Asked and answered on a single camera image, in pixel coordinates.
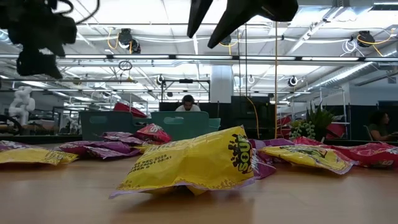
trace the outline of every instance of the brand logo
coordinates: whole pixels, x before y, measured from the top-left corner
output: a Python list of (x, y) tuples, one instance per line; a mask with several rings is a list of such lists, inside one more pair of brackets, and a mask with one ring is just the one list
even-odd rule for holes
[(242, 174), (248, 174), (252, 172), (251, 159), (252, 159), (252, 147), (246, 137), (233, 134), (234, 141), (230, 141), (228, 149), (232, 150), (232, 164), (238, 168)]

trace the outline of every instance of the metal frame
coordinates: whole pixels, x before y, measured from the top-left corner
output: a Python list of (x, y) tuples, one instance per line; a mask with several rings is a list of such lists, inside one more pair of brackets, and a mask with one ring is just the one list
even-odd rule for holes
[[(181, 79), (181, 80), (162, 80), (161, 89), (160, 89), (161, 90), (161, 96), (160, 96), (160, 102), (161, 103), (163, 103), (164, 92), (168, 88), (170, 88), (170, 86), (173, 85), (175, 82), (178, 81), (179, 83), (181, 83), (182, 80), (184, 80), (184, 79)], [(205, 92), (208, 93), (209, 101), (210, 101), (210, 80), (189, 80), (189, 81), (192, 82), (192, 83), (199, 83), (205, 89)], [(201, 83), (208, 83), (209, 84), (209, 89), (207, 90)], [(191, 91), (190, 90), (182, 90), (182, 91), (178, 91), (178, 92), (189, 93)]]

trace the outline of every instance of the ceiling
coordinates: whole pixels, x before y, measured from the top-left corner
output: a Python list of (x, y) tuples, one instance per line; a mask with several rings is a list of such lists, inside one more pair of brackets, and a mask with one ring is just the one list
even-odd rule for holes
[[(69, 14), (74, 20), (80, 20), (87, 16), (96, 6), (95, 0), (71, 0), (75, 10)], [(372, 4), (363, 4), (361, 7), (331, 7), (326, 1), (299, 1), (310, 2), (300, 5), (294, 20), (289, 23), (272, 22), (263, 17), (252, 18), (246, 26), (241, 26), (231, 34), (231, 46), (216, 46), (214, 49), (207, 47), (207, 42), (217, 22), (221, 18), (226, 7), (226, 0), (215, 0), (207, 13), (203, 25), (199, 28), (194, 39), (186, 36), (187, 22), (189, 18), (189, 0), (102, 0), (97, 14), (85, 24), (78, 26), (78, 38), (75, 44), (64, 47), (66, 54), (128, 54), (128, 49), (117, 45), (116, 37), (121, 28), (130, 28), (132, 36), (141, 45), (141, 54), (187, 54), (187, 55), (278, 55), (285, 56), (322, 56), (322, 57), (362, 57), (374, 55), (373, 47), (363, 48), (352, 46), (348, 42), (352, 37), (356, 38), (360, 30), (368, 30), (374, 36), (376, 42), (388, 39), (398, 27), (397, 11), (372, 11)], [(59, 11), (67, 10), (68, 6), (60, 4)], [(279, 40), (275, 44), (275, 35)], [(383, 44), (377, 45), (383, 49), (396, 42), (391, 37)], [(20, 48), (6, 43), (0, 44), (0, 54), (18, 54)], [(15, 69), (15, 60), (0, 59), (2, 75), (8, 78), (20, 78)], [(59, 62), (64, 79), (80, 77), (81, 79), (96, 80), (95, 82), (83, 82), (79, 85), (72, 83), (47, 82), (52, 88), (68, 89), (95, 89), (95, 90), (142, 90), (134, 93), (114, 93), (119, 95), (117, 100), (130, 100), (134, 95), (134, 101), (148, 101), (149, 111), (157, 109), (160, 93), (148, 93), (147, 90), (158, 90), (155, 84), (157, 76), (178, 80), (181, 78), (208, 80), (211, 76), (211, 67), (216, 63), (211, 61), (185, 63), (181, 60), (161, 61), (157, 65), (150, 66), (150, 60), (130, 60), (139, 65), (133, 66), (130, 71), (118, 71), (117, 66), (109, 67), (104, 60), (82, 60), (90, 63), (90, 66), (79, 64), (71, 65)], [(233, 75), (245, 77), (246, 64), (228, 63), (232, 66)], [(330, 63), (319, 64), (281, 64), (277, 66), (278, 91), (303, 90), (307, 86), (343, 67), (344, 64)], [(272, 64), (249, 63), (247, 65), (248, 76), (254, 78), (254, 83), (248, 83), (248, 88), (253, 91), (273, 91), (275, 66)], [(300, 84), (296, 88), (287, 85), (287, 79), (296, 76)], [(128, 77), (135, 79), (131, 82), (107, 82), (110, 80), (126, 80)], [(43, 80), (43, 76), (29, 77)], [(198, 86), (197, 83), (180, 84), (170, 86), (169, 90), (176, 90), (173, 97), (168, 100), (180, 100), (184, 90), (206, 90), (208, 86)], [(60, 91), (67, 96), (78, 96), (81, 93)], [(197, 100), (207, 100), (208, 94), (192, 93)], [(100, 93), (85, 94), (86, 98), (94, 101), (107, 102)]]

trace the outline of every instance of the man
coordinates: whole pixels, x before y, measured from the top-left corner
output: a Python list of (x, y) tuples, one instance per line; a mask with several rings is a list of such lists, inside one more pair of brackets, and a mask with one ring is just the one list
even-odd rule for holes
[(182, 105), (176, 111), (200, 111), (199, 106), (193, 104), (194, 101), (191, 95), (184, 96), (182, 98)]

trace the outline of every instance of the desk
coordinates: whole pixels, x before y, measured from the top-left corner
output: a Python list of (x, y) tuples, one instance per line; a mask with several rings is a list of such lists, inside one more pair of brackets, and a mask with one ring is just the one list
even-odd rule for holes
[(235, 192), (108, 196), (137, 158), (0, 170), (1, 223), (394, 223), (398, 178), (355, 167), (347, 175), (279, 164)]

